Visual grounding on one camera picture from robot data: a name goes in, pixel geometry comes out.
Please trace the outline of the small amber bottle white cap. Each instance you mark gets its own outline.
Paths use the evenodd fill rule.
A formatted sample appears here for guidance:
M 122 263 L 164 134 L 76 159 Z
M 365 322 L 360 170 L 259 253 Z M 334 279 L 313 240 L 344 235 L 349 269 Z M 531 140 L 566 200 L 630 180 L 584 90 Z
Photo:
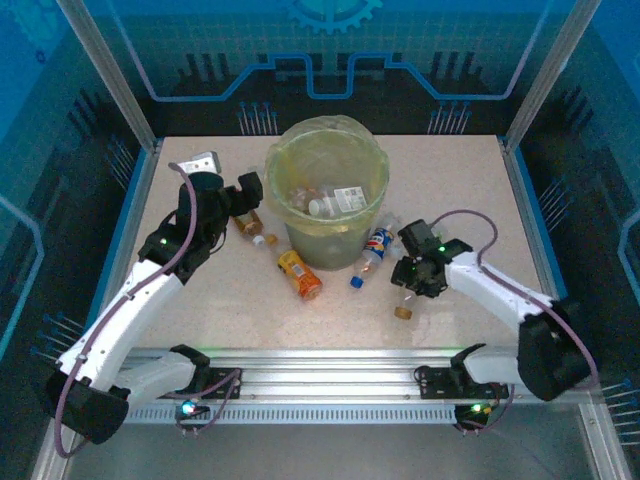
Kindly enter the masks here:
M 264 225 L 255 210 L 232 218 L 236 228 L 243 238 L 250 241 L 254 246 L 260 247 L 265 244 Z

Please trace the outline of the pepsi bottle blue cap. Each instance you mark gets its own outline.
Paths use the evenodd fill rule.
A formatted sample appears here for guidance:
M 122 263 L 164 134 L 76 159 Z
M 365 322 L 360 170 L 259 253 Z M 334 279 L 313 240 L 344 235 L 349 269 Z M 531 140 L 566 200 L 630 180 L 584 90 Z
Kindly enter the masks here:
M 377 272 L 383 263 L 389 248 L 393 245 L 400 228 L 400 217 L 393 212 L 385 213 L 368 237 L 360 257 L 354 264 L 349 286 L 361 289 Z

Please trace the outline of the round bin with yellowish liner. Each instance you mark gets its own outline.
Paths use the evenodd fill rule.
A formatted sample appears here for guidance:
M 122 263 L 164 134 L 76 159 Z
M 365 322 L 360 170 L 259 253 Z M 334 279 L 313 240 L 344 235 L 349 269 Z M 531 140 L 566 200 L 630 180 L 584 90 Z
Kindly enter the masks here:
M 295 124 L 269 148 L 264 199 L 308 265 L 340 270 L 360 256 L 389 179 L 389 157 L 364 125 L 345 115 L 319 116 Z M 323 186 L 361 186 L 368 207 L 340 217 L 313 217 L 307 206 Z

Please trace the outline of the green lit connector board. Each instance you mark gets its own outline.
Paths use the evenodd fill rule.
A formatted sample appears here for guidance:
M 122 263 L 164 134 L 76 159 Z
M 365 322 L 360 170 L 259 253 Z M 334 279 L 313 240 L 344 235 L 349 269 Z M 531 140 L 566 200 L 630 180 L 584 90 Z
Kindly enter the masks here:
M 201 404 L 199 398 L 189 398 L 184 400 L 177 408 L 176 419 L 179 421 L 192 419 L 210 412 L 206 404 Z
M 500 402 L 497 400 L 487 400 L 483 402 L 473 402 L 471 404 L 461 404 L 455 406 L 455 418 L 459 423 L 473 421 L 485 424 L 492 413 L 498 409 Z

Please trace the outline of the table side rail blue edge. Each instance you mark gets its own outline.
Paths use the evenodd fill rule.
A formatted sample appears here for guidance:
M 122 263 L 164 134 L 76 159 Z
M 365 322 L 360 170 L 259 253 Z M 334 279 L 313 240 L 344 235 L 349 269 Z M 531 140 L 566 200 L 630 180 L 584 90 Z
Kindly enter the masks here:
M 163 141 L 163 137 L 158 138 L 150 152 L 141 150 L 138 155 L 85 322 L 85 333 L 98 321 L 128 276 Z
M 498 136 L 497 141 L 542 292 L 556 299 L 567 299 L 569 293 L 524 157 L 519 148 L 514 152 L 507 150 L 504 136 Z

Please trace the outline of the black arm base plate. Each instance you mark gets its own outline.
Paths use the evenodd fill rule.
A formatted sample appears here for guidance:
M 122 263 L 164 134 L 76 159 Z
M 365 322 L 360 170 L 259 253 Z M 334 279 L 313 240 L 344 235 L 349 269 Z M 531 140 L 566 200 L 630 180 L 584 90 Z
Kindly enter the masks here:
M 464 399 L 469 396 L 467 379 L 459 368 L 421 365 L 414 369 L 413 378 L 421 400 Z
M 202 398 L 206 400 L 223 400 L 228 392 L 229 398 L 240 397 L 243 370 L 240 368 L 212 368 L 206 375 Z

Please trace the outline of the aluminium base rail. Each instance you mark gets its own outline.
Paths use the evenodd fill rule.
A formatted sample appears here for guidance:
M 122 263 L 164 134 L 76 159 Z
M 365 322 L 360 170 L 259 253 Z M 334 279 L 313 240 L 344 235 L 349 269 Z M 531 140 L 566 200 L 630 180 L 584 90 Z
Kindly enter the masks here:
M 456 349 L 255 350 L 135 349 L 109 365 L 83 364 L 87 378 L 104 391 L 124 389 L 133 407 L 157 398 L 202 398 L 212 368 L 243 370 L 240 399 L 260 401 L 406 400 L 418 397 L 416 367 L 451 367 Z

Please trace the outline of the aluminium frame post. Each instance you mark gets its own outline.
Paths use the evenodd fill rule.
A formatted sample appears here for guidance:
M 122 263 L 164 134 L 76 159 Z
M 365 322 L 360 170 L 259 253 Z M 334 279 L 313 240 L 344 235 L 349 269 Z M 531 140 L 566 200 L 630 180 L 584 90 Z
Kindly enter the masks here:
M 56 0 L 140 146 L 153 152 L 156 136 L 83 0 Z
M 504 151 L 513 154 L 555 82 L 566 67 L 602 0 L 575 0 L 505 137 Z

